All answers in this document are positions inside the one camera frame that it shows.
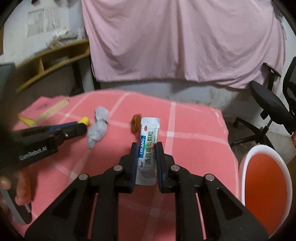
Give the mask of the left hand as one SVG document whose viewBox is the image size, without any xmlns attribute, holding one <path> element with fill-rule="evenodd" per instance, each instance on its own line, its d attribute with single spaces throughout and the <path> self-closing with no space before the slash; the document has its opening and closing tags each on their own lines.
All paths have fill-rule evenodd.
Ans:
<svg viewBox="0 0 296 241">
<path fill-rule="evenodd" d="M 7 176 L 1 176 L 1 189 L 10 190 L 12 186 L 16 189 L 15 202 L 17 205 L 27 205 L 32 201 L 32 189 L 29 176 L 29 169 L 23 168 L 13 174 L 16 184 Z"/>
</svg>

